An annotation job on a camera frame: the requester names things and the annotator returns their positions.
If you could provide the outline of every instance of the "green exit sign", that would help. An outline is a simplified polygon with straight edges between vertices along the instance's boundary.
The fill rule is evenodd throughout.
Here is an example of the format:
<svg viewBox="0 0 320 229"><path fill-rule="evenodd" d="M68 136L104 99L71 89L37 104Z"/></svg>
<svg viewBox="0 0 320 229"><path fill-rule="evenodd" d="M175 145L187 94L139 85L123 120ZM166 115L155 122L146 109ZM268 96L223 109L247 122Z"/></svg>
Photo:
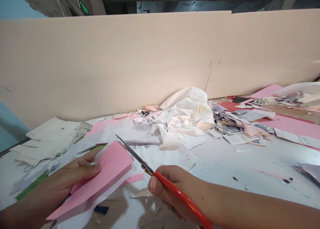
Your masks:
<svg viewBox="0 0 320 229"><path fill-rule="evenodd" d="M88 12L87 7L84 6L84 4L81 2L81 0L78 0L78 5L79 5L80 9L82 9L82 11L83 11L86 15L89 15L89 12Z"/></svg>

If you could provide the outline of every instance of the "scissor blade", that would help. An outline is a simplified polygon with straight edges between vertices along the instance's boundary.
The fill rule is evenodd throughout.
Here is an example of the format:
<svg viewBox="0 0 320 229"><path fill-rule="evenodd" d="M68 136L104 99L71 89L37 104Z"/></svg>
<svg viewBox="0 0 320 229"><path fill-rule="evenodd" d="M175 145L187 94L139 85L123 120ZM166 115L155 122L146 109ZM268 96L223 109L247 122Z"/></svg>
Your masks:
<svg viewBox="0 0 320 229"><path fill-rule="evenodd" d="M146 169L149 173L153 173L153 170L148 166L148 164L141 159L140 156L138 156L137 153L135 153L128 145L127 143L125 143L117 134L116 137L118 137L119 140L121 140L121 142L124 144L125 148L127 149L127 151L135 158L137 159L137 161L143 166L144 169Z"/></svg>

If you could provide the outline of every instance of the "orange scissors handle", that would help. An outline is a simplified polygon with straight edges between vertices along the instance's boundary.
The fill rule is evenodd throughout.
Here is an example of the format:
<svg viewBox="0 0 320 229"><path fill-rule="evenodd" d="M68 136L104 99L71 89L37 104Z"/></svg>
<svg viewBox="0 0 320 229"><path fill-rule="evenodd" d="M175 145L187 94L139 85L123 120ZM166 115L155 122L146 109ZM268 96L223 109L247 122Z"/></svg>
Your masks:
<svg viewBox="0 0 320 229"><path fill-rule="evenodd" d="M175 194L181 201L183 201L188 208L192 211L192 213L197 217L197 219L200 221L202 226L205 229L212 229L212 224L206 218L206 216L201 212L201 210L197 207L197 205L191 201L191 199L178 187L176 187L171 181L169 181L167 178L165 178L160 172L156 171L152 173L154 177L156 177L164 187L169 189L173 194Z"/></svg>

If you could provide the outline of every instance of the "cardboard panel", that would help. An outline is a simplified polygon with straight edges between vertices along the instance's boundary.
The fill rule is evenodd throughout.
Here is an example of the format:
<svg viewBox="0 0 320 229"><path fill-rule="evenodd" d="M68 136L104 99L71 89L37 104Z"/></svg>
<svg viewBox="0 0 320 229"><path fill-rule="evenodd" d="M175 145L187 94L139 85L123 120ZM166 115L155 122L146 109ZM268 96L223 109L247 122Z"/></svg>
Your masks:
<svg viewBox="0 0 320 229"><path fill-rule="evenodd" d="M208 98L312 81L320 72L320 9L230 15Z"/></svg>
<svg viewBox="0 0 320 229"><path fill-rule="evenodd" d="M0 21L0 100L30 129L205 89L230 11Z"/></svg>

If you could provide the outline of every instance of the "blue object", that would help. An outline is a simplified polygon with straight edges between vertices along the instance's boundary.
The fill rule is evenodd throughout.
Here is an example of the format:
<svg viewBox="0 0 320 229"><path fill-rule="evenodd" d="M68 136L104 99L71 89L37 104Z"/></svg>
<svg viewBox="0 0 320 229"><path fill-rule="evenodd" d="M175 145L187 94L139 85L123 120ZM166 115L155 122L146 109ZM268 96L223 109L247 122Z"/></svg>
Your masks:
<svg viewBox="0 0 320 229"><path fill-rule="evenodd" d="M25 0L0 0L0 19L47 18L30 7Z"/></svg>
<svg viewBox="0 0 320 229"><path fill-rule="evenodd" d="M0 152L26 139L26 133L29 131L29 128L0 102Z"/></svg>
<svg viewBox="0 0 320 229"><path fill-rule="evenodd" d="M102 214L107 214L109 207L96 206L93 210Z"/></svg>

